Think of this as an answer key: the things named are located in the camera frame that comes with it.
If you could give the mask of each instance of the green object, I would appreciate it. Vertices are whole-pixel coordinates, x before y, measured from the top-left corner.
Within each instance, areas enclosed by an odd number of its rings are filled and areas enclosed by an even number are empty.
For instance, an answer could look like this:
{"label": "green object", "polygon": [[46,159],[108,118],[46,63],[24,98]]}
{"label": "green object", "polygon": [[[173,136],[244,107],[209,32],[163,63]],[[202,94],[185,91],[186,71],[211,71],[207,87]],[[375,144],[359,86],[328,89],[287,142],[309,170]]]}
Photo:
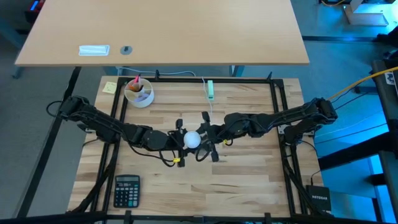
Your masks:
{"label": "green object", "polygon": [[214,100],[214,87],[213,87],[213,81],[212,80],[208,80],[207,81],[207,87],[208,87],[208,98],[209,100],[213,101]]}

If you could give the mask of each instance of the gray carpet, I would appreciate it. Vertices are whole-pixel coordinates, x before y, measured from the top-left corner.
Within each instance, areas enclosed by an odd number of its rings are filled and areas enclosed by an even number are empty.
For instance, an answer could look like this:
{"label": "gray carpet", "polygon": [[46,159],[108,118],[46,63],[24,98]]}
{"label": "gray carpet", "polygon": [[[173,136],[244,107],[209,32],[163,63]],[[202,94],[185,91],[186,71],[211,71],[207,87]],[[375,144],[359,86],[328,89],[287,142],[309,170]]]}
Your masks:
{"label": "gray carpet", "polygon": [[[379,32],[387,33],[389,27],[352,27],[341,18],[340,7],[317,7],[317,0],[292,0],[298,23],[303,35],[352,35],[374,36]],[[21,10],[26,8],[27,1],[0,0],[0,14],[11,21],[17,28],[27,24],[21,19]],[[45,107],[62,97],[73,68],[35,67],[25,68],[18,80],[11,78],[14,71],[17,49],[0,36],[0,218],[12,217],[25,185],[35,167],[40,148],[49,129],[52,118],[45,113]],[[309,66],[249,66],[244,71],[245,77],[266,77],[273,71],[276,78],[299,78],[305,100],[313,97],[328,97],[346,85],[365,77],[370,71],[370,63],[379,58],[386,50],[375,44],[342,44],[306,42]],[[161,69],[164,72],[192,70],[199,76],[228,76],[228,67],[157,67],[140,70]],[[94,102],[102,68],[85,67],[82,69],[74,94],[87,97]],[[347,95],[342,102],[353,98]],[[360,115],[359,109],[366,111]],[[338,113],[340,119],[320,131],[325,134],[322,139],[332,138],[340,132],[328,134],[341,129],[347,123],[354,124],[380,110],[377,96],[365,96],[353,104],[342,108]],[[346,129],[350,132],[357,127]],[[75,123],[63,122],[53,147],[49,163],[40,183],[29,215],[46,215],[63,213],[67,208],[73,181],[79,163],[81,145],[85,134]],[[354,141],[332,141],[317,145],[319,155],[323,156],[355,144]],[[370,174],[367,160],[354,162],[328,170],[323,173],[325,184],[335,192],[343,192],[362,197],[374,197],[374,188],[365,183],[363,177]],[[357,213],[344,214],[345,217],[371,219]]]}

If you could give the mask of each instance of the light wood desk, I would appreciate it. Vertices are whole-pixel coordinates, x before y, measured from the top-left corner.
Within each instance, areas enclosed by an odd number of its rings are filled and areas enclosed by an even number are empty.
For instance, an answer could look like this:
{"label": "light wood desk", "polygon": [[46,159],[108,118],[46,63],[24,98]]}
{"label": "light wood desk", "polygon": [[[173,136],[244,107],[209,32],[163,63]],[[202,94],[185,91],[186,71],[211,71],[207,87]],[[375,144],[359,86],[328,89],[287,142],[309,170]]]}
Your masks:
{"label": "light wood desk", "polygon": [[[117,79],[103,77],[98,89],[95,106],[108,114],[114,96],[103,93],[102,89],[106,82],[116,82]],[[284,79],[284,82],[289,108],[302,105],[299,80]],[[209,110],[201,83],[152,84],[154,102],[143,109],[128,105],[126,123],[168,131],[175,128],[176,119],[182,118],[184,128],[196,130],[199,127],[203,122],[201,112]],[[222,124],[224,116],[233,112],[273,113],[269,87],[262,83],[215,83],[212,123]],[[117,118],[122,98],[123,93],[119,99]],[[88,134],[86,141],[95,137]],[[94,185],[102,148],[103,143],[99,141],[83,148],[69,209],[75,208]],[[132,214],[263,217],[265,212],[269,212],[272,217],[290,216],[276,128],[261,138],[246,136],[235,139],[230,147],[219,144],[217,148],[220,154],[217,163],[211,162],[210,156],[203,162],[196,162],[195,156],[190,154],[184,168],[168,168],[160,160],[138,156],[123,141],[115,175],[141,176],[140,206],[133,209]],[[306,144],[300,144],[297,148],[303,184],[309,184],[311,174],[319,170],[317,155]],[[149,153],[144,149],[137,150]],[[321,175],[317,174],[314,181],[322,185]],[[293,192],[299,213],[299,198],[294,186]],[[102,208],[103,196],[104,188],[99,197],[99,209]],[[113,207],[112,193],[108,213],[124,215],[124,212],[125,209]]]}
{"label": "light wood desk", "polygon": [[[110,45],[81,57],[80,45]],[[129,45],[132,54],[122,55]],[[306,65],[290,0],[47,0],[20,66]]]}

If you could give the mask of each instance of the yellow tag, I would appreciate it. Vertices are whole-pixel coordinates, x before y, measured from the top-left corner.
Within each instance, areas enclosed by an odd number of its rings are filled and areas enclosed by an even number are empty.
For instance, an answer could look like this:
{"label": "yellow tag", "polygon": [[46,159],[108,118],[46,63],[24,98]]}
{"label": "yellow tag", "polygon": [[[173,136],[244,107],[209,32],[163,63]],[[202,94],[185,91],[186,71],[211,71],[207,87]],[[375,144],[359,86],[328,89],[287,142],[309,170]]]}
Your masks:
{"label": "yellow tag", "polygon": [[106,82],[104,89],[102,90],[104,93],[114,94],[116,92],[117,84],[114,82]]}

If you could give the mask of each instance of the ping pong ball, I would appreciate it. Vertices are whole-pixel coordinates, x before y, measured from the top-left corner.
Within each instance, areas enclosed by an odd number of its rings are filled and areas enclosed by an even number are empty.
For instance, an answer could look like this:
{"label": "ping pong ball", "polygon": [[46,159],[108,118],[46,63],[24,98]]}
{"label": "ping pong ball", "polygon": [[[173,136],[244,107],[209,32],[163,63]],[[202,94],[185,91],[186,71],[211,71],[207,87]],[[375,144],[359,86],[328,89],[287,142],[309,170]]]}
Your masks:
{"label": "ping pong ball", "polygon": [[200,144],[200,135],[196,131],[189,131],[184,135],[184,145],[190,149],[198,147]]}

